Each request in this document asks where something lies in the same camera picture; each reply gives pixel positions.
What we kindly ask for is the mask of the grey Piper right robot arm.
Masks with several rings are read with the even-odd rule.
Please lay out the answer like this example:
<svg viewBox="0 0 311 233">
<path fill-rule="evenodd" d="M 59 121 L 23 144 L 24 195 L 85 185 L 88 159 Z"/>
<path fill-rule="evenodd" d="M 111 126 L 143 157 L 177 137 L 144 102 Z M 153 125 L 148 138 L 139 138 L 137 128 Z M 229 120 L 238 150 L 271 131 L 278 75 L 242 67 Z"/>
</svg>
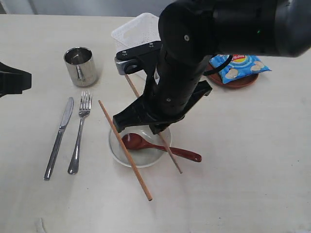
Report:
<svg viewBox="0 0 311 233">
<path fill-rule="evenodd" d="M 120 74 L 145 71 L 142 95 L 114 115 L 118 132 L 157 134 L 182 120 L 212 88 L 201 76 L 213 55 L 298 57 L 311 47 L 308 0 L 177 0 L 158 20 L 158 41 L 119 51 Z"/>
</svg>

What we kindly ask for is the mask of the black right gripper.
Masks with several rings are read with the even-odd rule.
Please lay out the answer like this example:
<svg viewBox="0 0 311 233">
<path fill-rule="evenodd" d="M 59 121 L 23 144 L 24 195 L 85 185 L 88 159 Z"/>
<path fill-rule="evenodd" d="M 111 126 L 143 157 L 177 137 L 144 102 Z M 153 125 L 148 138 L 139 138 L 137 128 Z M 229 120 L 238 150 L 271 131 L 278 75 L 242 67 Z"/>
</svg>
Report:
<svg viewBox="0 0 311 233">
<path fill-rule="evenodd" d="M 207 55 L 190 65 L 173 58 L 162 48 L 153 74 L 159 81 L 147 84 L 144 95 L 113 116 L 117 131 L 148 125 L 153 134 L 159 134 L 182 120 L 203 96 L 212 91 L 208 82 L 200 81 L 210 58 Z"/>
</svg>

